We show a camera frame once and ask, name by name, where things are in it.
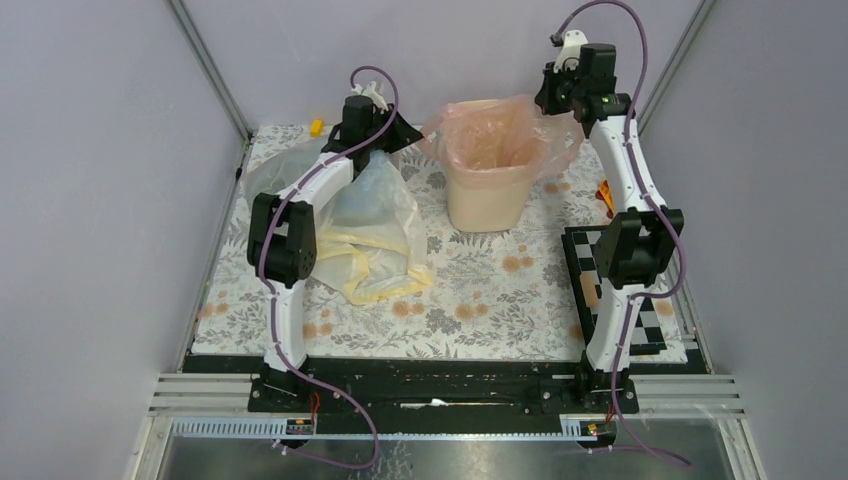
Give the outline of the pink plastic trash bag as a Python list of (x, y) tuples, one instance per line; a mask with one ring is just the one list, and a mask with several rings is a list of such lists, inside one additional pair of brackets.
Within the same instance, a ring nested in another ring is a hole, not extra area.
[(566, 171), (585, 140), (570, 113), (544, 115), (528, 95), (452, 103), (420, 128), (418, 148), (469, 189), (497, 189)]

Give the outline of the beige plastic trash bin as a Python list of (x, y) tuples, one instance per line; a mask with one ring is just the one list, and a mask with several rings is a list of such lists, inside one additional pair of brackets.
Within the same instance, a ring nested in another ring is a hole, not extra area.
[(535, 126), (535, 105), (524, 95), (450, 108), (440, 138), (456, 229), (481, 233), (517, 225), (542, 153)]

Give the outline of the clear white trash bag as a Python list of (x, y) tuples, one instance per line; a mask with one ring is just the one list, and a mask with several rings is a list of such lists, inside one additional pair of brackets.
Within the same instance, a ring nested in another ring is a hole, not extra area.
[[(325, 139), (284, 150), (249, 173), (245, 196), (292, 182), (308, 153)], [(426, 265), (426, 229), (419, 206), (392, 163), (378, 154), (376, 173), (343, 188), (317, 214), (319, 259), (312, 275), (354, 305), (421, 292), (433, 284)]]

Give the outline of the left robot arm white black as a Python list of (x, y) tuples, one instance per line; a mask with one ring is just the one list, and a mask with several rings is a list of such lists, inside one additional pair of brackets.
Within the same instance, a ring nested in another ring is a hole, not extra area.
[(316, 383), (302, 369), (308, 357), (302, 326), (306, 281), (319, 259), (317, 214), (343, 188), (373, 177), (376, 155), (421, 138), (396, 104), (354, 93), (344, 101), (341, 122), (307, 154), (304, 171), (286, 186), (254, 197), (246, 256), (270, 303), (270, 343), (259, 377), (285, 410), (304, 407)]

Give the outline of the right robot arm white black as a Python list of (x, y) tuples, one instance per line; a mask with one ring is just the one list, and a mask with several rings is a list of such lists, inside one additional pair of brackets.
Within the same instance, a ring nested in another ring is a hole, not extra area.
[(578, 31), (556, 41), (560, 52), (543, 70), (535, 102), (545, 115), (570, 113), (598, 154), (614, 214), (595, 247), (601, 279), (595, 329), (585, 352), (592, 374), (573, 386), (575, 402), (597, 412), (613, 398), (604, 374), (628, 368), (630, 340), (645, 299), (677, 250), (684, 217), (666, 206), (641, 151), (633, 99), (616, 89), (617, 52)]

